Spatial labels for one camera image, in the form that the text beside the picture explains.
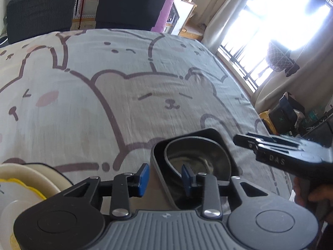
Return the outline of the person right hand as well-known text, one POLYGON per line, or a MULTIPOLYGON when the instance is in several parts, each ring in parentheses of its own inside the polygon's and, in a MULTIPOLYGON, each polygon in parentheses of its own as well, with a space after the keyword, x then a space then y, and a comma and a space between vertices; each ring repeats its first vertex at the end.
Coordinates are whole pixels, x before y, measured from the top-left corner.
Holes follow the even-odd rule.
MULTIPOLYGON (((293 179, 293 190, 295 191, 295 202, 300 206, 305 206, 305 200, 301 197, 301 179, 295 177, 293 179)), ((321 185, 317 187, 315 190, 310 192, 307 197, 307 201, 311 201, 314 203, 329 200, 330 205, 332 205, 333 199, 333 189, 332 185, 321 185)))

